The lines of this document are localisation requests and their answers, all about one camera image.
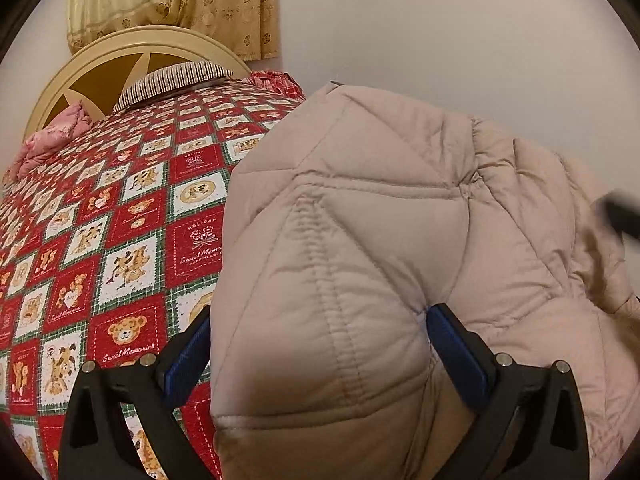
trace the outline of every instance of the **cream headboard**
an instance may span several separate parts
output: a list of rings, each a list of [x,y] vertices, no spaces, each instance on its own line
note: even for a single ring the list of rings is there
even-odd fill
[[[226,46],[186,28],[145,25],[109,34],[76,53],[47,84],[24,136],[42,129],[78,100],[94,121],[101,119],[113,110],[122,90],[147,73],[202,59],[232,70],[235,79],[250,73]]]

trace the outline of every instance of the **beige down jacket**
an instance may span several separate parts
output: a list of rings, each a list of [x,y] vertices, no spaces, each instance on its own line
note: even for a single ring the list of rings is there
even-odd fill
[[[313,95],[231,178],[211,309],[225,480],[431,479],[472,422],[426,337],[439,302],[495,352],[571,364],[603,479],[640,426],[640,305],[601,194],[491,122]]]

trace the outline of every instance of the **floral curtain pattern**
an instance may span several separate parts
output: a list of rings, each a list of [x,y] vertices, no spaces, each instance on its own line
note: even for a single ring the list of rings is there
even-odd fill
[[[73,53],[102,36],[138,25],[190,28],[229,47],[242,60],[278,55],[277,0],[68,0]]]

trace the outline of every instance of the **quilted fabric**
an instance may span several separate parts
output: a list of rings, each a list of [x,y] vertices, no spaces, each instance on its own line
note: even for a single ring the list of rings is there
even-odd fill
[[[114,114],[0,206],[0,416],[57,478],[79,366],[158,352],[210,301],[229,174],[298,103],[239,83]],[[175,416],[212,472],[209,372]],[[163,478],[132,409],[138,452]]]
[[[227,478],[432,479],[473,420],[425,334],[440,302],[494,352],[572,366],[606,478],[640,426],[640,303],[602,193],[490,121],[311,96],[230,183],[210,361]]]

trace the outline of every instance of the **checkered pattern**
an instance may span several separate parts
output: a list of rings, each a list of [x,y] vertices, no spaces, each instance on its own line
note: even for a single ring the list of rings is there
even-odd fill
[[[305,93],[295,79],[285,72],[275,70],[258,70],[251,72],[249,77],[242,79],[243,83],[257,86],[284,95],[296,101],[304,101]]]
[[[81,363],[121,366],[159,352],[210,301],[231,171],[297,104],[231,82],[113,114],[7,190],[0,416],[45,478],[57,478]],[[208,381],[209,367],[175,416],[219,475]],[[135,411],[124,413],[148,450]],[[155,457],[141,459],[163,478]]]

